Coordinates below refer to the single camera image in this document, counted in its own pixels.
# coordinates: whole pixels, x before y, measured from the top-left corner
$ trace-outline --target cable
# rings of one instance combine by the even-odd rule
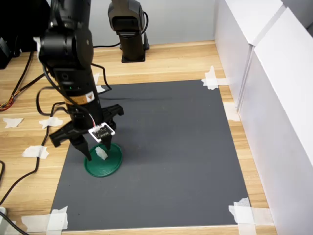
[[[51,113],[50,113],[50,117],[52,117],[55,112],[57,111],[57,109],[55,110],[55,106],[57,105],[62,105],[62,104],[65,104],[65,102],[57,102],[57,103],[54,103],[52,108],[51,108]],[[50,126],[47,126],[46,128],[46,132],[45,132],[45,137],[41,143],[42,146],[45,145],[47,139],[48,139],[48,135],[49,135],[49,129],[50,129]],[[0,206],[4,203],[4,201],[6,200],[7,196],[10,194],[10,192],[13,190],[13,188],[24,178],[26,178],[27,176],[33,174],[33,173],[36,173],[38,168],[39,168],[39,156],[37,157],[36,159],[36,166],[35,166],[35,169],[33,171],[31,171],[30,173],[22,176],[21,178],[19,178],[11,187],[10,189],[8,190],[8,192],[5,194],[5,196],[2,198],[2,200],[0,201]],[[1,183],[1,179],[2,179],[2,176],[4,174],[4,169],[5,169],[5,163],[3,161],[0,161],[0,163],[2,164],[2,169],[1,169],[1,172],[0,172],[0,183]],[[18,226],[16,226],[5,214],[3,214],[2,212],[0,212],[0,215],[13,227],[15,228],[18,232],[20,232],[22,235],[29,235],[28,233],[24,232],[22,229],[20,229]]]
[[[37,93],[37,96],[36,96],[36,107],[37,107],[37,111],[38,111],[39,114],[41,114],[41,115],[43,115],[43,116],[50,116],[50,113],[49,113],[49,114],[48,114],[48,113],[44,113],[44,112],[41,110],[41,107],[40,107],[40,104],[39,104],[39,95],[40,95],[40,93],[41,93],[43,90],[54,90],[54,88],[53,88],[53,87],[43,87],[43,88],[41,88],[41,89],[39,90],[39,92]],[[64,108],[64,107],[57,107],[54,112],[56,112],[56,111],[58,111],[58,110],[62,110],[62,111],[66,112],[66,113],[68,114],[68,111],[67,111],[66,108]]]
[[[52,8],[52,11],[53,11],[53,14],[54,14],[54,17],[55,17],[55,20],[56,20],[58,26],[62,27],[64,24],[63,24],[61,14],[60,14],[59,0],[52,0],[51,1],[51,8]]]
[[[99,48],[99,47],[116,47],[118,45],[120,45],[121,43],[117,43],[117,44],[114,44],[114,45],[109,45],[109,46],[94,46],[93,48]]]
[[[1,160],[0,160],[0,163],[2,165],[1,172],[0,172],[0,183],[1,183],[1,179],[2,179],[2,176],[4,174],[4,170],[5,170],[5,163]]]
[[[19,233],[21,233],[22,235],[29,235],[28,233],[24,232],[22,229],[20,229],[18,226],[16,226],[12,220],[10,220],[5,214],[3,214],[2,212],[0,212],[0,215],[13,227],[15,228]]]
[[[143,31],[140,33],[141,35],[143,35],[147,29],[148,29],[148,25],[149,25],[149,17],[148,17],[148,14],[147,12],[143,12],[143,14],[146,16],[146,26],[144,27]],[[100,47],[116,47],[118,45],[120,45],[121,43],[117,43],[117,44],[114,44],[114,45],[109,45],[109,46],[94,46],[93,48],[100,48]]]
[[[36,82],[38,82],[41,78],[43,78],[43,77],[45,76],[44,74],[41,74],[40,76],[38,76],[37,78],[35,78],[33,81],[31,81],[30,83],[26,84],[26,85],[23,86],[21,89],[19,89],[18,91],[16,91],[17,88],[18,88],[18,86],[21,84],[22,79],[25,77],[25,74],[26,74],[27,69],[28,69],[28,67],[29,67],[31,58],[32,58],[32,56],[31,56],[31,53],[30,53],[29,58],[28,58],[28,61],[27,61],[27,64],[26,64],[25,69],[24,69],[24,72],[23,72],[23,74],[21,75],[21,77],[20,77],[18,83],[16,84],[16,86],[15,86],[15,88],[14,88],[14,91],[15,91],[15,92],[13,91],[12,94],[11,94],[11,96],[10,96],[10,98],[9,98],[5,103],[3,103],[3,104],[0,105],[0,112],[5,111],[5,110],[7,110],[8,108],[10,108],[10,107],[13,105],[13,103],[15,102],[15,99],[16,99],[16,97],[17,97],[18,94],[20,94],[21,92],[25,91],[26,89],[28,89],[28,88],[31,87],[32,85],[34,85]]]
[[[148,14],[147,14],[147,12],[143,12],[144,13],[144,15],[146,16],[146,26],[145,26],[145,28],[143,29],[143,31],[141,32],[141,35],[142,34],[144,34],[146,31],[147,31],[147,28],[148,28],[148,25],[149,25],[149,17],[148,17]]]
[[[51,109],[50,117],[52,117],[53,114],[54,114],[54,107],[55,107],[56,105],[61,105],[61,104],[65,104],[65,102],[57,102],[57,103],[53,104],[52,109]],[[43,140],[42,143],[41,143],[42,146],[45,145],[45,142],[46,142],[46,140],[47,140],[47,138],[48,138],[48,134],[49,134],[49,126],[47,126],[44,140]],[[0,206],[1,206],[1,205],[3,204],[3,202],[6,200],[7,196],[10,194],[10,192],[12,191],[12,189],[13,189],[22,179],[24,179],[24,178],[26,178],[27,176],[29,176],[29,175],[31,175],[31,174],[37,172],[38,167],[39,167],[39,159],[40,159],[40,158],[37,157],[36,166],[35,166],[35,169],[34,169],[33,171],[31,171],[30,173],[27,173],[27,174],[25,174],[24,176],[22,176],[21,178],[19,178],[19,179],[10,187],[10,189],[8,190],[8,192],[4,195],[4,197],[3,197],[2,200],[0,201]],[[3,163],[3,164],[2,164],[3,167],[2,167],[2,170],[1,170],[1,176],[2,176],[2,174],[4,173],[4,168],[5,168],[4,162],[2,162],[2,163]]]
[[[33,56],[33,53],[34,53],[33,51],[30,52],[29,58],[28,58],[28,61],[27,61],[27,64],[26,64],[26,66],[25,66],[25,69],[24,69],[24,71],[23,71],[23,73],[22,73],[22,75],[21,75],[21,77],[20,77],[18,83],[16,84],[16,86],[15,86],[15,88],[14,88],[14,90],[13,90],[13,92],[12,92],[11,95],[14,95],[14,94],[15,94],[16,90],[19,88],[19,86],[20,86],[22,80],[24,79],[25,74],[26,74],[26,72],[27,72],[27,70],[28,70],[28,67],[29,67],[31,58],[32,58],[32,56]]]
[[[16,97],[23,91],[25,91],[26,89],[28,89],[29,87],[31,87],[32,85],[34,85],[36,82],[38,82],[41,78],[43,78],[45,75],[41,74],[40,76],[38,76],[37,78],[35,78],[34,80],[32,80],[30,83],[26,84],[25,86],[23,86],[21,89],[19,89],[17,92],[15,92],[15,94],[13,96],[11,96],[5,103],[0,105],[0,112],[1,111],[5,111],[8,108],[10,108],[13,103],[15,102]]]
[[[45,77],[47,78],[48,82],[51,84],[51,86],[56,89],[64,98],[66,98],[69,102],[71,102],[77,109],[87,113],[90,118],[92,119],[92,124],[93,126],[95,127],[96,126],[96,123],[92,117],[92,115],[90,114],[90,112],[84,108],[83,106],[77,104],[74,100],[72,100],[67,94],[63,93],[60,88],[54,84],[54,82],[51,80],[49,74],[48,74],[48,71],[47,71],[47,68],[45,67],[45,65],[43,65],[43,69],[44,69],[44,74],[45,74]]]
[[[112,88],[109,86],[109,84],[108,84],[108,82],[107,82],[106,69],[105,69],[103,66],[97,65],[97,64],[94,64],[94,63],[91,63],[91,65],[102,69],[104,83],[105,83],[106,86],[109,88],[108,90],[105,90],[104,92],[100,92],[99,94],[104,94],[105,92],[111,91]]]

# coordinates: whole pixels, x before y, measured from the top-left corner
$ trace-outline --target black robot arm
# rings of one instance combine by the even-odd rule
[[[149,18],[142,10],[141,4],[136,0],[112,0],[108,16],[111,28],[116,31],[121,42],[122,62],[144,62],[146,50],[149,49],[145,32]]]
[[[91,0],[52,0],[50,24],[40,37],[38,52],[48,81],[65,98],[71,117],[69,123],[50,135],[51,141],[57,147],[62,141],[70,140],[89,160],[91,155],[83,134],[92,130],[110,149],[116,129],[113,117],[123,115],[123,108],[119,105],[106,108],[100,105],[91,71],[90,4]],[[47,69],[57,86],[51,81]]]

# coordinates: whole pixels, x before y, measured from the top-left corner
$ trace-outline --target green object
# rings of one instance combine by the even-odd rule
[[[105,160],[98,156],[96,152],[97,147],[102,148],[108,155]],[[107,150],[103,144],[99,143],[90,150],[90,154],[92,160],[88,161],[88,159],[85,158],[85,169],[94,177],[109,176],[116,172],[122,164],[122,150],[115,143],[111,144],[110,150]]]

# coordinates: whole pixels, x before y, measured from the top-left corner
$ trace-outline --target white box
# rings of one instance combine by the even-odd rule
[[[286,9],[280,0],[216,0],[215,43],[236,106],[253,47]]]
[[[289,10],[256,46],[241,120],[278,234],[313,234],[313,38]]]

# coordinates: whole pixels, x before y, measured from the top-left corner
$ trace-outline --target wooden desk surface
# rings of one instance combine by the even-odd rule
[[[0,102],[4,102],[11,95],[22,71],[26,65],[29,53],[22,53],[13,58],[5,70],[0,70]],[[118,48],[99,48],[94,51],[93,62],[106,68],[109,84],[130,84],[161,81],[200,80],[210,66],[215,68],[217,78],[225,78],[224,71],[213,41],[184,44],[167,44],[151,46],[147,51],[145,63],[121,63],[121,51]],[[93,73],[102,71],[93,67]],[[43,73],[42,66],[34,55],[26,78],[23,82],[30,82]],[[104,84],[102,77],[98,84]],[[0,186],[0,198],[4,196],[9,187],[22,175],[35,168],[35,158],[24,158],[21,154],[31,145],[40,145],[45,130],[38,123],[46,117],[38,114],[35,97],[40,88],[47,86],[46,79],[41,79],[21,96],[7,111],[0,113],[0,155],[6,163],[4,178]],[[233,101],[229,87],[220,87],[223,102]],[[43,91],[40,98],[42,109],[50,112],[54,102],[63,101],[56,91]],[[2,118],[25,118],[18,128],[5,129]],[[57,112],[55,117],[61,118],[64,123],[69,117]],[[235,143],[240,166],[246,183],[246,188],[253,207],[268,208],[262,184],[255,167],[245,132],[241,122],[229,121],[231,134]],[[9,211],[9,217],[17,221],[22,229],[21,216],[49,214],[54,194],[59,182],[64,160],[67,154],[69,141],[54,148],[50,140],[47,141],[49,155],[40,161],[36,174],[22,180],[11,192],[2,206]],[[258,234],[276,234],[274,227],[258,227]],[[200,228],[171,228],[171,229],[132,229],[121,231],[93,231],[80,234],[238,234],[237,226],[210,226]]]

